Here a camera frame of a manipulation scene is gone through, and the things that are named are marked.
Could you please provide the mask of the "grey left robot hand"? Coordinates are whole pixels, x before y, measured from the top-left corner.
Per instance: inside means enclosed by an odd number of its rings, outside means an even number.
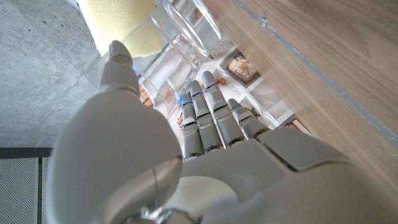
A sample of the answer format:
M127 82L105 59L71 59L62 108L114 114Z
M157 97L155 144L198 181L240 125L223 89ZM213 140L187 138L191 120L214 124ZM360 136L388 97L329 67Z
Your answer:
M127 48L115 40L101 91L51 154L50 223L396 223L397 202L335 148L268 129L223 99L211 73L184 106L184 146L144 106Z

